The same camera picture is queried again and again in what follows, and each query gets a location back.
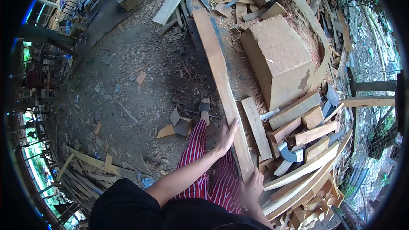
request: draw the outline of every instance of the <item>large wood block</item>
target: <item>large wood block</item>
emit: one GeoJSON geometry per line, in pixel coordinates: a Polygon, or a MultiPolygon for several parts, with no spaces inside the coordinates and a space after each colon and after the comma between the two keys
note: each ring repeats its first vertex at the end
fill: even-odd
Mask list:
{"type": "Polygon", "coordinates": [[[249,27],[240,42],[270,111],[309,89],[314,74],[310,51],[282,16],[249,27]]]}

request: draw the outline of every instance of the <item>dirt ground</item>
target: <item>dirt ground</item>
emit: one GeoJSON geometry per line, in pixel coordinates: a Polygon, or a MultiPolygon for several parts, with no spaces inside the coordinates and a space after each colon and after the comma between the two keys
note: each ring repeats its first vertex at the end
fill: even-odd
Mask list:
{"type": "MultiPolygon", "coordinates": [[[[170,115],[176,106],[171,100],[186,102],[186,106],[179,107],[179,114],[197,121],[199,115],[184,109],[197,111],[201,98],[209,97],[212,101],[210,114],[218,115],[214,91],[210,90],[203,71],[198,68],[189,36],[179,28],[164,37],[157,35],[161,28],[154,26],[151,20],[164,1],[148,2],[121,23],[123,31],[120,27],[115,28],[88,53],[70,84],[65,86],[67,92],[58,101],[57,114],[60,135],[63,137],[67,133],[72,141],[78,138],[81,150],[87,154],[93,156],[94,149],[101,160],[105,160],[108,152],[113,156],[113,164],[122,166],[121,161],[127,161],[141,173],[148,174],[142,154],[155,178],[161,176],[160,170],[170,172],[176,168],[188,142],[188,137],[178,134],[156,139],[155,126],[161,130],[171,124],[170,115]],[[175,34],[181,35],[181,39],[169,38],[175,34]],[[184,47],[186,55],[180,54],[180,47],[184,47]],[[116,55],[108,65],[101,62],[114,53],[116,55]],[[147,76],[140,93],[136,81],[126,79],[120,82],[146,64],[149,64],[148,68],[143,71],[147,76]],[[95,89],[97,85],[101,88],[99,92],[95,89]],[[118,102],[135,116],[138,123],[121,109],[118,102]],[[94,130],[97,112],[101,115],[100,136],[105,140],[101,147],[87,138],[94,130]]],[[[219,120],[211,118],[211,122],[214,120],[218,125],[219,120]]],[[[208,134],[215,132],[217,128],[213,127],[208,134]]]]}

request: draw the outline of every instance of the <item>stack of lumber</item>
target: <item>stack of lumber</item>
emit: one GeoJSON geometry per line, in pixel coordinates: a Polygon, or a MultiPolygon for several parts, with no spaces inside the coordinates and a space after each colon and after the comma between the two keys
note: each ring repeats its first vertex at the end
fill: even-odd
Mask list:
{"type": "Polygon", "coordinates": [[[324,119],[320,93],[308,92],[272,116],[269,119],[272,131],[266,133],[253,98],[241,102],[258,147],[264,191],[275,191],[271,202],[263,208],[264,214],[276,229],[308,229],[316,221],[329,221],[333,216],[331,207],[339,207],[344,199],[335,184],[334,166],[352,136],[349,130],[341,143],[330,144],[329,135],[339,131],[339,121],[331,119],[342,104],[324,119]],[[287,144],[287,152],[278,149],[283,142],[287,144]],[[301,162],[289,156],[295,151],[302,152],[301,162]]]}

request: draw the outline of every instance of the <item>wooden post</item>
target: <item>wooden post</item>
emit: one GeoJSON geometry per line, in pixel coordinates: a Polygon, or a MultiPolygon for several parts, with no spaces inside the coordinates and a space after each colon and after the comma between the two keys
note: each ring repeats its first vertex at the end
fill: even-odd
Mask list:
{"type": "Polygon", "coordinates": [[[340,103],[344,103],[345,108],[353,108],[360,106],[394,106],[394,96],[364,96],[364,97],[351,97],[345,100],[340,100],[340,103]]]}
{"type": "Polygon", "coordinates": [[[397,80],[351,83],[351,91],[395,91],[397,80]]]}

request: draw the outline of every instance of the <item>foot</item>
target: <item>foot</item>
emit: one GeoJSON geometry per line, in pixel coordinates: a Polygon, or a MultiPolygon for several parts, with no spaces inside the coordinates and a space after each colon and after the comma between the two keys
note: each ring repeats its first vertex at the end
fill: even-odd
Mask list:
{"type": "Polygon", "coordinates": [[[209,109],[210,109],[210,99],[209,98],[204,98],[199,105],[199,111],[200,112],[200,119],[204,119],[206,121],[206,126],[209,126],[210,120],[209,120],[209,109]]]}

